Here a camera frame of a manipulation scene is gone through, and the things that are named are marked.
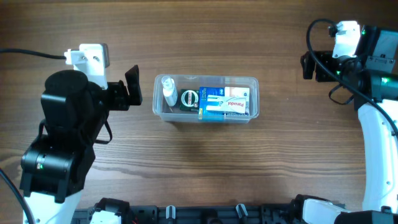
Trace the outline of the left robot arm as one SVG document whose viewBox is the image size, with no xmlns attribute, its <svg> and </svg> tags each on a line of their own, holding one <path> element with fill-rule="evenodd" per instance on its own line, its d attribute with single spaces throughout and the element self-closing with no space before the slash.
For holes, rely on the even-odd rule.
<svg viewBox="0 0 398 224">
<path fill-rule="evenodd" d="M 142 103 L 139 67 L 107 89 L 81 71 L 62 70 L 49 76 L 41 96 L 45 118 L 21 159 L 24 223 L 70 223 L 86 175 L 94 160 L 94 144 L 109 129 L 110 111 L 127 111 Z"/>
</svg>

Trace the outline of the white Hansaplast box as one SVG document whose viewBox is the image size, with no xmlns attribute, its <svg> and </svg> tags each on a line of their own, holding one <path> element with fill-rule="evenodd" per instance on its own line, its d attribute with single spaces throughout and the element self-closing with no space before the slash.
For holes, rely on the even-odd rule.
<svg viewBox="0 0 398 224">
<path fill-rule="evenodd" d="M 245 116 L 250 115 L 249 110 L 249 96 L 250 96 L 250 89 L 248 87 L 230 87 L 226 86 L 224 88 L 225 96 L 229 97 L 240 97 L 246 100 L 246 107 L 245 107 Z"/>
</svg>

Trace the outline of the blue medicine box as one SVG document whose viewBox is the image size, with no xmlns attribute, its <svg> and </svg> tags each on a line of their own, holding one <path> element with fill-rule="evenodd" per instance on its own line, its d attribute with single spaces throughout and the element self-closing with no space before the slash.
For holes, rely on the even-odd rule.
<svg viewBox="0 0 398 224">
<path fill-rule="evenodd" d="M 219 100 L 208 101 L 209 96 L 224 96 L 224 88 L 222 87 L 205 87 L 199 89 L 199 109 L 198 119 L 206 121 L 222 121 L 224 120 L 224 112 L 207 110 L 207 106 L 219 106 Z"/>
</svg>

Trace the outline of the white squeeze bottle clear cap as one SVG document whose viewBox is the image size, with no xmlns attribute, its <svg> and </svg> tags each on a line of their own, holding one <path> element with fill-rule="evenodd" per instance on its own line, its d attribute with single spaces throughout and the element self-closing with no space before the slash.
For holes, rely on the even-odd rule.
<svg viewBox="0 0 398 224">
<path fill-rule="evenodd" d="M 162 86 L 163 86 L 163 95 L 170 107 L 173 107 L 177 103 L 178 94 L 177 94 L 177 87 L 173 78 L 170 76 L 164 76 L 161 79 Z"/>
</svg>

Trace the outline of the white Panadol box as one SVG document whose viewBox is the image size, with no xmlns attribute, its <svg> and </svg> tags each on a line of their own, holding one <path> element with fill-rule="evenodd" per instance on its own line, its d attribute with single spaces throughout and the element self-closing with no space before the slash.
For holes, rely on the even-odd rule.
<svg viewBox="0 0 398 224">
<path fill-rule="evenodd" d="M 246 100 L 240 97 L 208 95 L 205 109 L 207 111 L 219 111 L 244 114 Z"/>
</svg>

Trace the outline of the green Zam-Buk box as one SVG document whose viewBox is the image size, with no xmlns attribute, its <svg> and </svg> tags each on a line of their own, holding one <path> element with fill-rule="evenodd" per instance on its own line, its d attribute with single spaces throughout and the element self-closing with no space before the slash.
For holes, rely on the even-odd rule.
<svg viewBox="0 0 398 224">
<path fill-rule="evenodd" d="M 198 112 L 199 110 L 199 91 L 181 89 L 179 98 L 179 108 L 182 111 Z"/>
</svg>

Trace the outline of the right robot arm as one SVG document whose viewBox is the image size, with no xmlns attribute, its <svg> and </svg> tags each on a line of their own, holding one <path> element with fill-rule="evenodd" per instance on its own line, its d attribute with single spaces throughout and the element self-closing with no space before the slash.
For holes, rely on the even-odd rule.
<svg viewBox="0 0 398 224">
<path fill-rule="evenodd" d="M 324 198 L 298 195 L 290 215 L 305 223 L 397 223 L 397 31 L 328 21 L 332 51 L 308 51 L 303 78 L 338 82 L 351 92 L 364 137 L 366 185 L 362 209 L 349 211 Z"/>
</svg>

